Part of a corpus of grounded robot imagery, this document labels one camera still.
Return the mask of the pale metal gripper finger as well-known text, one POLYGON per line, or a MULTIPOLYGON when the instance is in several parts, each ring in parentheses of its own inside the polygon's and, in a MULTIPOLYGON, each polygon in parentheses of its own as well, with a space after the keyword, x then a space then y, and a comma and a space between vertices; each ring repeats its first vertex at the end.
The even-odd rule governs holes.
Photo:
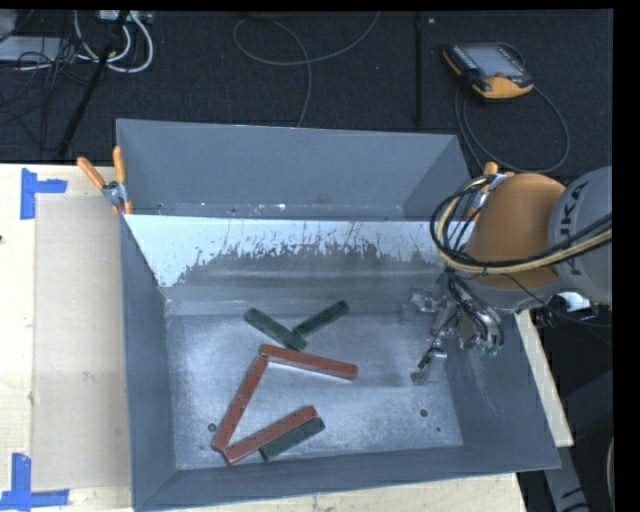
POLYGON ((401 320, 412 321, 418 314, 434 314, 445 308, 447 299, 429 289, 413 289, 401 306, 401 320))
POLYGON ((447 353, 441 347, 431 347, 417 364, 416 370, 411 374, 414 385, 427 385, 439 383, 445 375, 447 353))

